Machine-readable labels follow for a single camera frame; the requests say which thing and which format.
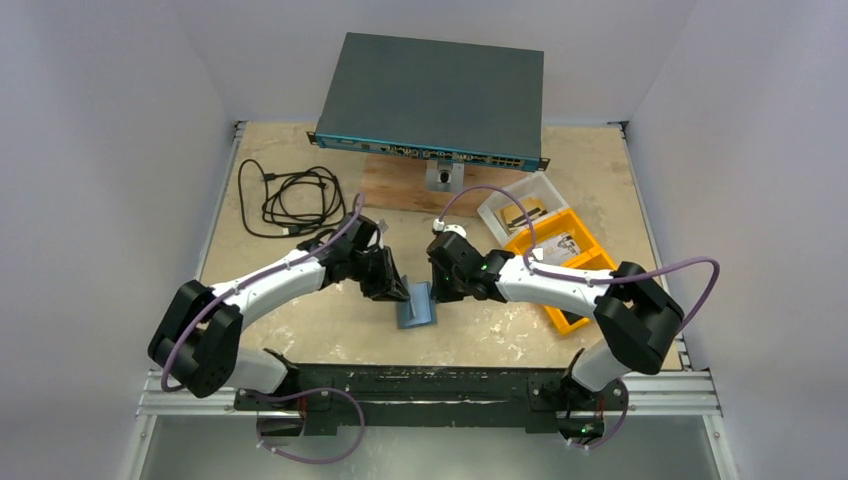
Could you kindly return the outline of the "blue card holder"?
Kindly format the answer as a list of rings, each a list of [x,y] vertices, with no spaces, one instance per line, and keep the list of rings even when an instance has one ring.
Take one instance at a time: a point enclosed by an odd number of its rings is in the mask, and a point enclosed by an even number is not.
[[[430,282],[405,283],[409,298],[396,305],[396,323],[399,329],[412,329],[435,325],[437,312],[431,298]]]

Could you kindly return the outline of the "gold cards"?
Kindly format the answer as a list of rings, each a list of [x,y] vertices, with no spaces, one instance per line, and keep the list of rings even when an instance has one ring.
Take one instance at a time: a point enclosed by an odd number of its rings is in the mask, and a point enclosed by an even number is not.
[[[536,220],[548,214],[545,204],[539,198],[525,197],[520,200],[520,203],[521,206],[512,203],[498,210],[497,217],[509,233],[527,226],[528,220],[524,212],[531,220]]]

